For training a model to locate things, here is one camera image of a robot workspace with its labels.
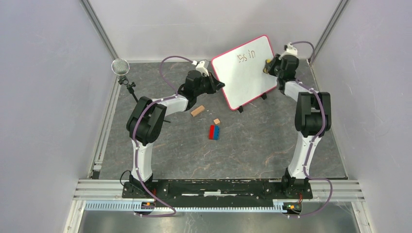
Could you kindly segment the yellow whiteboard eraser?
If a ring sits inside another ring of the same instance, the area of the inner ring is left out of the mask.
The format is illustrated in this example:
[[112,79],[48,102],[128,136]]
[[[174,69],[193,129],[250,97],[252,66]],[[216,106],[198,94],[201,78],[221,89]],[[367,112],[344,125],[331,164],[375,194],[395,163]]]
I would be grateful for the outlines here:
[[272,59],[266,59],[265,60],[265,66],[264,66],[264,69],[263,69],[264,73],[269,73],[271,61],[272,61]]

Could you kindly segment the pink framed whiteboard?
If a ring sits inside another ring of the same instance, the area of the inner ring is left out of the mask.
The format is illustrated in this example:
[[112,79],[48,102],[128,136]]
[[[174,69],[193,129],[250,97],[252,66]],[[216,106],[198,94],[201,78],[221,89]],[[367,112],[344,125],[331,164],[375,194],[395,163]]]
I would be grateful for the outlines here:
[[277,78],[266,74],[266,60],[274,53],[268,36],[261,35],[211,60],[218,81],[225,84],[223,94],[232,111],[270,92]]

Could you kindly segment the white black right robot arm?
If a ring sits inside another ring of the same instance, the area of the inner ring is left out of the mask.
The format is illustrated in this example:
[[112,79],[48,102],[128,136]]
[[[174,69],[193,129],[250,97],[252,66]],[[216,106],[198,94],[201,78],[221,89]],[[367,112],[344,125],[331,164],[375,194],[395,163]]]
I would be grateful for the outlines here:
[[268,74],[277,77],[280,92],[296,101],[294,125],[298,138],[280,186],[287,198],[309,189],[309,170],[315,149],[331,127],[330,94],[318,92],[296,79],[298,66],[299,59],[291,54],[276,54],[265,66]]

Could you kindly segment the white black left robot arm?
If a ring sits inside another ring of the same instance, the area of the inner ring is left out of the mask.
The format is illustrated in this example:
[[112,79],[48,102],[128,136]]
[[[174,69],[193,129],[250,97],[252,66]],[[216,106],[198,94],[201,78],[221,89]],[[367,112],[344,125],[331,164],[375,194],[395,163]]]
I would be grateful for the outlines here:
[[153,185],[152,152],[153,144],[158,139],[165,117],[178,112],[190,110],[202,94],[214,94],[225,87],[212,73],[202,74],[191,70],[185,83],[180,85],[177,93],[160,99],[140,97],[126,123],[126,129],[133,144],[133,170],[129,182],[141,198],[151,195]]

